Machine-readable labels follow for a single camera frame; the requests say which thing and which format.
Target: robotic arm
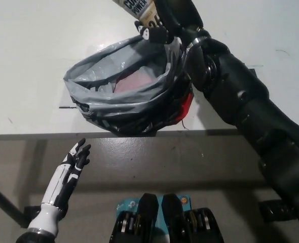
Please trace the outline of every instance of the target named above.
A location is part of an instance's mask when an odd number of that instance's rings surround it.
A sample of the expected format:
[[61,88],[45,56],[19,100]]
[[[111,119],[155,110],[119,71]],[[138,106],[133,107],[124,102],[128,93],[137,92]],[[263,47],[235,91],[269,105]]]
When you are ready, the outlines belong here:
[[154,2],[166,28],[160,41],[171,35],[181,39],[194,86],[260,155],[264,178],[299,219],[299,126],[269,99],[267,87],[243,62],[211,38],[191,0]]
[[65,217],[68,200],[79,180],[82,169],[90,160],[91,145],[80,149],[85,139],[78,142],[57,167],[41,203],[41,210],[16,243],[55,243],[58,221]]

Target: concrete floor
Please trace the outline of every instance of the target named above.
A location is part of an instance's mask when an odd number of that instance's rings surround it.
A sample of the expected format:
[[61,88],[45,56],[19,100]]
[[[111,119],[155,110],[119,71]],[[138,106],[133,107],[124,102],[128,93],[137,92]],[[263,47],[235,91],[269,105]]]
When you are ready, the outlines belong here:
[[[77,140],[0,141],[0,190],[20,208],[40,204],[55,168]],[[91,162],[60,222],[59,243],[108,242],[117,203],[144,192],[189,194],[193,208],[214,212],[225,242],[299,242],[297,221],[262,222],[258,200],[278,197],[240,136],[88,142]],[[22,232],[0,210],[0,243],[15,242]]]

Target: black table leg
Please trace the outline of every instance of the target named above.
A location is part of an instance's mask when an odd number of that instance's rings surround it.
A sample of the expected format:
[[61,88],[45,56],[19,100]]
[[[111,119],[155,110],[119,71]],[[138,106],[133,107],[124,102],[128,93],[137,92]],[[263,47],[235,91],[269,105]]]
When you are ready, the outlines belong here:
[[0,208],[16,221],[22,228],[27,228],[31,221],[30,217],[22,213],[2,193],[0,193]]

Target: white robotic hand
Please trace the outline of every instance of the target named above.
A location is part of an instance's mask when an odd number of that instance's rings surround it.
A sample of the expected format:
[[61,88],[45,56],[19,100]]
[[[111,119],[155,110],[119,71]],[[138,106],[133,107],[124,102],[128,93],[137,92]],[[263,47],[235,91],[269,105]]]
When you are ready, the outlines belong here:
[[82,149],[84,143],[85,138],[69,151],[56,168],[42,200],[41,211],[29,224],[28,232],[23,234],[17,243],[54,242],[58,233],[58,221],[67,212],[68,200],[77,185],[83,167],[90,162],[87,157],[91,145],[86,145]]

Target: white table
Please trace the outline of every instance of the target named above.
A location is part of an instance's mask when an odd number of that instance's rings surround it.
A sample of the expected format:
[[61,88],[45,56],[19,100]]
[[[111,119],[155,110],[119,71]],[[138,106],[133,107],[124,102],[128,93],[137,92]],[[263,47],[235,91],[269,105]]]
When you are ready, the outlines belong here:
[[[210,34],[270,90],[299,124],[299,0],[195,0]],[[78,61],[137,35],[134,19],[111,0],[0,1],[0,139],[111,137],[76,109],[59,109],[62,80]],[[196,93],[181,123],[158,135],[235,131]]]

